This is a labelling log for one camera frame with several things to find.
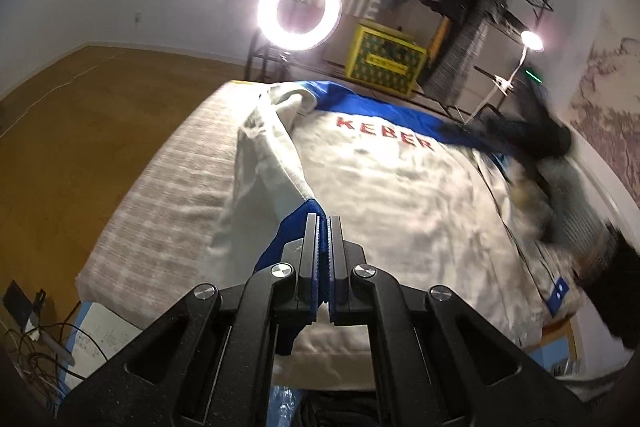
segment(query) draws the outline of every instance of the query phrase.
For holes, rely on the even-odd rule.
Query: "yellow label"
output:
[[[385,70],[393,71],[394,73],[406,74],[406,72],[409,71],[408,66],[400,64],[400,62],[381,57],[380,55],[374,55],[373,53],[367,55],[365,62],[367,64],[371,64],[372,66],[377,66]]]

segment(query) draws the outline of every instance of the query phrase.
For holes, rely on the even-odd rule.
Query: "wooden floor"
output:
[[[78,301],[74,279],[120,200],[191,111],[241,70],[88,46],[1,100],[0,295],[11,279],[29,298],[43,288],[43,321],[64,318]]]

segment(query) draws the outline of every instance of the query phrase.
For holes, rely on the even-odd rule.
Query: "wall mural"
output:
[[[567,117],[640,207],[640,39],[616,34],[605,11]]]

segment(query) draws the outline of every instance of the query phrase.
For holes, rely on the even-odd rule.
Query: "red letter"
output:
[[[351,125],[351,120],[343,120],[341,116],[338,117],[338,127],[348,127],[349,129],[353,129],[353,125]]]
[[[371,127],[370,123],[362,123],[362,125],[360,126],[360,132],[366,133],[366,134],[373,134],[375,135],[376,133],[373,132],[373,128]]]
[[[413,136],[411,136],[410,134],[404,134],[403,132],[401,132],[400,137],[404,143],[408,143],[409,145],[413,145],[415,147],[415,143],[412,142],[411,140]]]
[[[429,149],[431,149],[433,151],[433,148],[431,147],[431,144],[429,142],[427,142],[427,140],[423,140],[419,136],[416,136],[415,139],[418,140],[418,143],[420,145],[422,145],[423,147],[428,147]]]
[[[388,136],[389,138],[397,138],[396,131],[391,129],[391,127],[382,126],[382,136]]]

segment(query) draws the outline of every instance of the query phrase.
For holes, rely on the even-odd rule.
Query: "green led light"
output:
[[[531,78],[533,78],[537,83],[542,84],[542,80],[540,80],[535,74],[531,73],[529,70],[525,70],[525,73],[527,73]]]

